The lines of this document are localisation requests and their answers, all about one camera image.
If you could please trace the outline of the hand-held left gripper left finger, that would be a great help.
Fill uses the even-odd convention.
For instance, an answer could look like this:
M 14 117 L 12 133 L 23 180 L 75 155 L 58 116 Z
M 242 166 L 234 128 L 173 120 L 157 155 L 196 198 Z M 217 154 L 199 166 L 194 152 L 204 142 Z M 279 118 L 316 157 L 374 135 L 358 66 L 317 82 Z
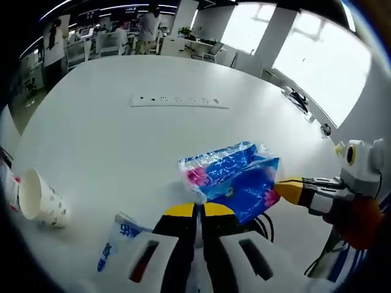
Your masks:
M 196 204 L 172 206 L 138 234 L 120 260 L 121 292 L 185 292 L 196 238 Z

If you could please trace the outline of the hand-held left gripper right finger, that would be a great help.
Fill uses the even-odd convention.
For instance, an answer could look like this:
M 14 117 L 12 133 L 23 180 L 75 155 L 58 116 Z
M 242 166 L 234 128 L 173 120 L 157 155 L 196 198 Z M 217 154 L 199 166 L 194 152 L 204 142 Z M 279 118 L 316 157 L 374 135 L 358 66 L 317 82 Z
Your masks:
M 222 204 L 203 205 L 203 255 L 214 292 L 302 292 L 306 285 L 287 253 Z

